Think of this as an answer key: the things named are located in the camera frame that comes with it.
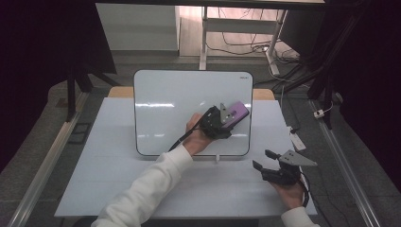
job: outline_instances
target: whiteboard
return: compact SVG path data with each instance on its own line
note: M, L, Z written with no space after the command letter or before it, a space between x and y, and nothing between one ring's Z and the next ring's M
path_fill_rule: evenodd
M250 147L253 77L247 72L140 70L133 77L136 150L160 155L185 134L193 113L241 101L250 114L232 136L201 155L245 155Z

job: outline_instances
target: white long sleeve shirt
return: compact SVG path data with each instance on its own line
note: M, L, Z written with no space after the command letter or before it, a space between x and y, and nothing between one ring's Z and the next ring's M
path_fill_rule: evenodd
M103 208L92 227L141 226L192 163L193 159L183 145L163 153L129 189L115 196ZM287 211L282 220L287 227L319 226L312 223L304 207Z

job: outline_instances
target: table surface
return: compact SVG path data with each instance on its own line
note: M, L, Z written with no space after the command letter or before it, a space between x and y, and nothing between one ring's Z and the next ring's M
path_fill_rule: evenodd
M265 99L253 101L250 152L244 157L221 158L218 163L211 157L196 157L197 162L185 172L153 218L261 218L279 216L286 210L275 190L253 169L252 160L277 168L278 163L264 155L264 148L284 153L292 144L271 91L254 92L257 93L254 97ZM134 138L132 98L132 87L114 87L103 101L57 217L97 215L113 195L129 187L137 174L154 160L132 152L134 143L129 142ZM316 214L313 202L307 212Z

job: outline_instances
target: metal frame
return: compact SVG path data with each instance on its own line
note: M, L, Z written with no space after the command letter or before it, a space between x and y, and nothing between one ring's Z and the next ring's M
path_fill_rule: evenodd
M32 213L33 208L36 205L39 197L44 190L44 186L49 179L54 166L56 165L59 157L61 155L62 150L64 149L65 144L67 143L68 137L71 134L71 131L77 124L80 113L82 112L83 105L88 97L88 93L81 93L78 97L77 101L77 111L73 115L70 122L65 122L59 134L57 135L53 145L50 150L47 152L44 161L39 167L38 172L36 173L32 183L24 194L23 199L15 210L12 218L8 224L8 227L16 227L16 226L25 226L27 220L29 219L30 214Z
M269 68L274 76L279 76L277 64L273 57L274 47L277 43L286 10L283 10L277 21L256 21L226 18L208 18L207 7L202 7L202 39L200 48L200 70L206 70L207 61L207 32L254 33L273 35L269 49L265 52Z
M317 110L312 100L309 100L309 105L313 112ZM377 214L375 213L373 206L370 204L365 191L357 180L357 177L355 176L351 165L348 163L336 135L327 127L327 125L322 120L319 120L319 125L336 159L336 162L339 165L342 176L344 177L344 180L346 181L348 188L351 191L351 194L356 200L357 207L359 208L360 214L365 220L366 225L369 227L381 226Z

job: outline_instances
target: hand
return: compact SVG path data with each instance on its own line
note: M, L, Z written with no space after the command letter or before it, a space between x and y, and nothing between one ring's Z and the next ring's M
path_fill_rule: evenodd
M303 205L304 190L299 183L296 183L295 185L280 185L277 183L270 184L276 189L288 210Z
M186 131L191 130L195 124L201 119L200 113L194 113L191 119L186 123ZM210 143L212 139L207 137L199 126L183 141L183 146L188 150L191 156L203 151Z

